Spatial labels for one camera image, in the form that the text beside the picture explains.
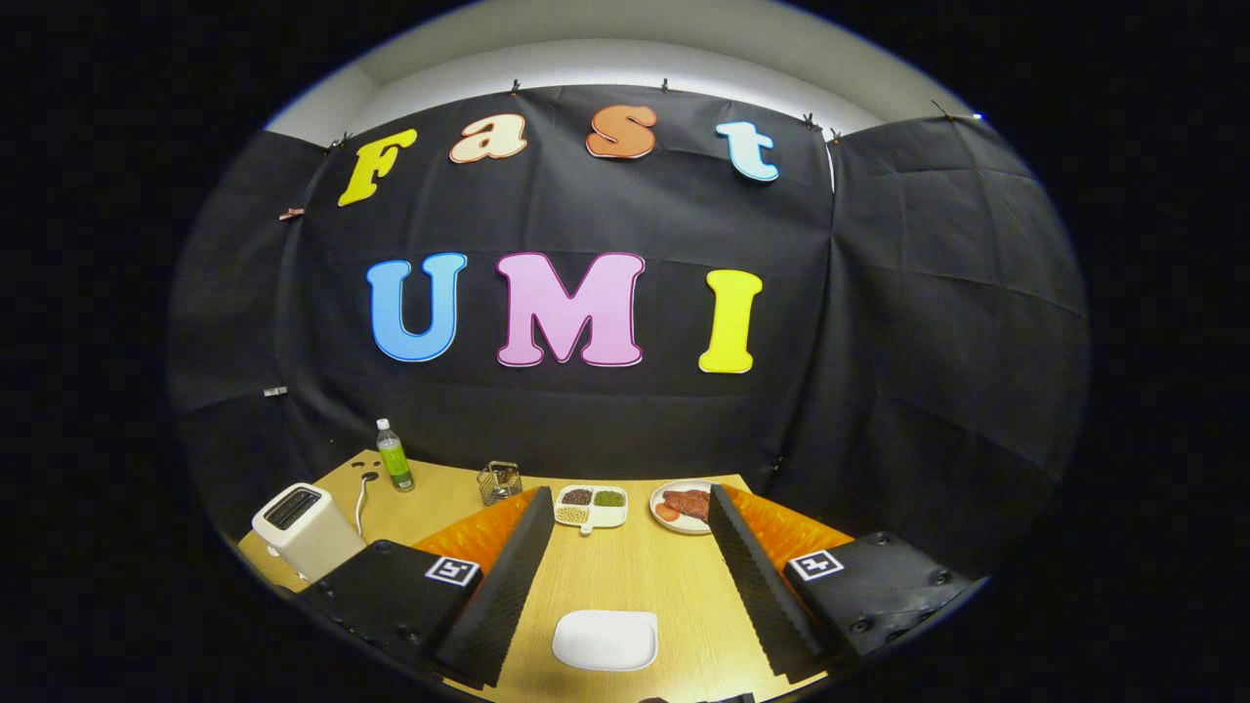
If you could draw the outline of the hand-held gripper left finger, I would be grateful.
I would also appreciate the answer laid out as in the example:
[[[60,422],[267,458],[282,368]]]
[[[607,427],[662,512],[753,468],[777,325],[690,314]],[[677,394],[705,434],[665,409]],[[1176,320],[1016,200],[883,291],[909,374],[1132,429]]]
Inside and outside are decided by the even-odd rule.
[[[554,524],[550,488],[528,489],[416,545],[374,542],[298,608],[411,675],[498,685]]]

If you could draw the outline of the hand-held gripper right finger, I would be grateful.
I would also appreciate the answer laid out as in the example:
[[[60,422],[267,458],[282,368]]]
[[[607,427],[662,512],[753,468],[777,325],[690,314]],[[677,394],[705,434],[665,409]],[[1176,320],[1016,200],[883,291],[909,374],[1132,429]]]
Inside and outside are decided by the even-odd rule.
[[[792,683],[888,655],[978,590],[889,530],[852,538],[726,484],[708,519],[771,670]]]

